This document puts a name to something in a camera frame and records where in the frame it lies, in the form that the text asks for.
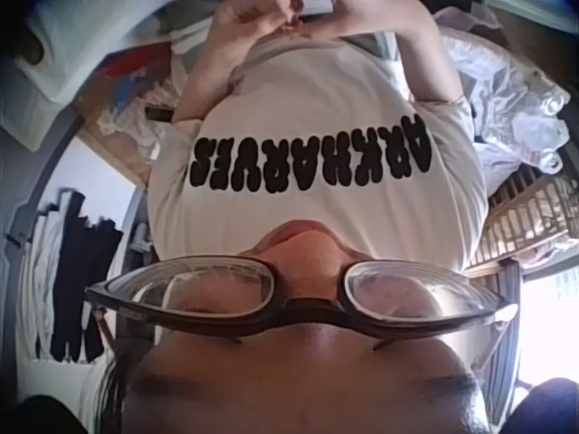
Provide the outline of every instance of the hand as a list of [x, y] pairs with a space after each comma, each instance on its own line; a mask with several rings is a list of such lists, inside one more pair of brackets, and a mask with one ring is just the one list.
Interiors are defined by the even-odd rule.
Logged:
[[291, 23], [300, 0], [228, 0], [217, 9], [202, 51], [202, 61], [232, 69], [262, 37]]
[[332, 0], [334, 12], [292, 33], [312, 39], [330, 39], [360, 33], [394, 32], [402, 37], [420, 32], [424, 19], [432, 20], [418, 0]]

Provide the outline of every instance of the white t-shirt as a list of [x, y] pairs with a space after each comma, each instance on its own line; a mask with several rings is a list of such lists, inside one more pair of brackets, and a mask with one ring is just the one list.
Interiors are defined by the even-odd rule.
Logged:
[[410, 103], [393, 79], [347, 42], [257, 47], [204, 121], [166, 136], [148, 194], [161, 259], [314, 220], [374, 258], [462, 271], [488, 207], [470, 106]]

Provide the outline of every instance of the eyeglasses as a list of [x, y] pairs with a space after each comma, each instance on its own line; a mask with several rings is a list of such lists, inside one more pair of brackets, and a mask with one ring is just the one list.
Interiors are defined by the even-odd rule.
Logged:
[[[300, 283], [305, 289], [317, 284]], [[333, 300], [292, 298], [286, 279], [267, 262], [198, 256], [100, 283], [88, 289], [87, 299], [96, 309], [137, 321], [232, 338], [303, 323], [338, 326], [383, 341], [485, 325], [495, 325], [502, 335], [517, 313], [517, 305], [461, 275], [405, 261], [352, 264], [342, 271], [336, 294]]]

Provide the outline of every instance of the hair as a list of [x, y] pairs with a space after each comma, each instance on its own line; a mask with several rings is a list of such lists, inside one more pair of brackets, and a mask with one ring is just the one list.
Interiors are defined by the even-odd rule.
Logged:
[[97, 416], [94, 432], [120, 434], [123, 401], [132, 373], [151, 349], [147, 339], [120, 339], [115, 342], [115, 356], [107, 367], [97, 396]]

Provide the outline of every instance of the dark eyeglasses frame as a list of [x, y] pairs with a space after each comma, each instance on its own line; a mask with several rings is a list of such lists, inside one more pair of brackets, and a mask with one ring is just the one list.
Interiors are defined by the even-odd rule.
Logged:
[[[517, 305], [508, 302], [505, 298], [494, 294], [499, 300], [496, 311], [479, 312], [468, 316], [455, 316], [433, 321], [404, 320], [385, 321], [378, 320], [360, 312], [346, 293], [346, 276], [353, 267], [365, 263], [396, 262], [404, 261], [359, 261], [342, 270], [339, 285], [337, 286], [337, 299], [335, 302], [318, 298], [288, 298], [284, 290], [283, 279], [280, 273], [270, 263], [243, 257], [220, 256], [192, 256], [183, 259], [242, 259], [254, 262], [265, 267], [273, 277], [273, 290], [269, 301], [258, 311], [243, 316], [205, 317], [195, 314], [172, 313], [163, 308], [143, 306], [142, 304], [122, 300], [114, 297], [109, 288], [115, 285], [120, 278], [130, 278], [144, 269], [138, 269], [128, 275], [114, 278], [107, 282], [95, 285], [87, 290], [87, 299], [96, 311], [103, 308], [116, 311], [119, 315], [126, 316], [136, 321], [142, 321], [164, 328], [178, 330], [195, 335], [220, 336], [241, 338], [250, 335], [295, 324], [321, 323], [353, 330], [363, 335], [372, 336], [383, 341], [395, 341], [404, 339], [422, 339], [449, 332], [456, 332], [473, 326], [486, 326], [490, 324], [507, 325], [517, 312]], [[448, 270], [437, 269], [448, 276], [463, 278]], [[478, 291], [488, 289], [470, 283], [470, 286]]]

